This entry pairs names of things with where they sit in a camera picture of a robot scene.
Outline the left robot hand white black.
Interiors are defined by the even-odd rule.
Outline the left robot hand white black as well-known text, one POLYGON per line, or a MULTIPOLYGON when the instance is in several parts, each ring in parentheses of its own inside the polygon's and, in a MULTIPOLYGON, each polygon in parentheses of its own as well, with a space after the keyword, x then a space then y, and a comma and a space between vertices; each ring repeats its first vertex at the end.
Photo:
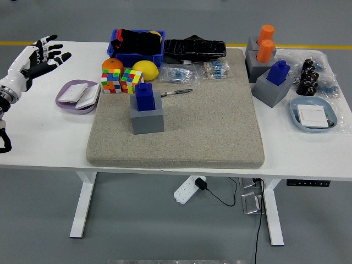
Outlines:
POLYGON ((6 77, 1 79, 1 86, 20 96, 29 90, 33 79, 57 69, 66 62, 72 54, 62 53, 62 44, 49 45, 49 42, 56 38, 57 35, 46 36, 25 47, 9 67, 6 77))

